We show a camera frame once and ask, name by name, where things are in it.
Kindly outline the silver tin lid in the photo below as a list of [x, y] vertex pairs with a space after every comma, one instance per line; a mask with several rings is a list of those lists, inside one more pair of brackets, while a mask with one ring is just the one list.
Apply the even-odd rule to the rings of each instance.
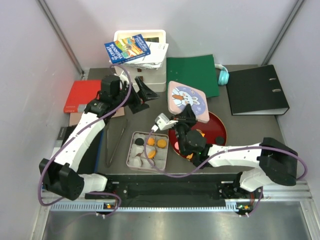
[[168, 110], [172, 114], [181, 113], [190, 104], [198, 122], [210, 120], [207, 97], [201, 90], [191, 86], [170, 81], [167, 87]]

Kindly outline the orange round waffle cookie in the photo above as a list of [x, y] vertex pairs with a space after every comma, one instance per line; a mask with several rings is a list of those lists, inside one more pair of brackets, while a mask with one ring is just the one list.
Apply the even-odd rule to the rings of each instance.
[[165, 140], [165, 139], [159, 139], [159, 140], [157, 141], [157, 146], [158, 146], [159, 148], [161, 148], [161, 149], [166, 148], [166, 146], [167, 146], [166, 140]]

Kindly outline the metal tongs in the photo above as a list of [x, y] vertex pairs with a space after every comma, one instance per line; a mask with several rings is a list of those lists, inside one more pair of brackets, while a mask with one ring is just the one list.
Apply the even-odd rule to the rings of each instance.
[[126, 117], [118, 120], [112, 119], [106, 125], [106, 149], [104, 163], [106, 168], [111, 166], [127, 126], [128, 119]]

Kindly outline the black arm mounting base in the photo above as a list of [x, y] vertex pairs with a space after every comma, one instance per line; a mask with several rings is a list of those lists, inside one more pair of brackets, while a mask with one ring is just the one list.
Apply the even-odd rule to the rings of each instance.
[[243, 190], [237, 180], [237, 174], [196, 173], [183, 178], [163, 174], [111, 174], [102, 190], [118, 194], [122, 200], [140, 196], [206, 196], [213, 200], [258, 198], [258, 190]]

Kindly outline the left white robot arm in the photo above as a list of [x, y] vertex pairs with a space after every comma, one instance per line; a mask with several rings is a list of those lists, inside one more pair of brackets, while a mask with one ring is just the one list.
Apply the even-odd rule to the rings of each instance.
[[50, 159], [40, 162], [40, 189], [71, 201], [91, 192], [105, 199], [113, 194], [114, 187], [105, 176], [79, 174], [78, 169], [92, 141], [119, 108], [128, 106], [136, 114], [149, 108], [148, 101], [159, 98], [140, 77], [137, 76], [135, 82], [138, 91], [129, 80], [118, 75], [108, 75], [101, 80], [96, 97], [86, 105], [67, 141]]

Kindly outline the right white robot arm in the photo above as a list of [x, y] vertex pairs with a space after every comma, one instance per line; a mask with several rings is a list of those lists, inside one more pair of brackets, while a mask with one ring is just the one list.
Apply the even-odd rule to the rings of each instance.
[[190, 156], [194, 166], [249, 167], [237, 174], [233, 192], [245, 198], [251, 192], [271, 183], [295, 186], [297, 182], [298, 153], [280, 141], [265, 137], [262, 142], [248, 146], [223, 146], [210, 144], [202, 134], [193, 129], [196, 115], [190, 105], [173, 115], [172, 129], [178, 142], [179, 153]]

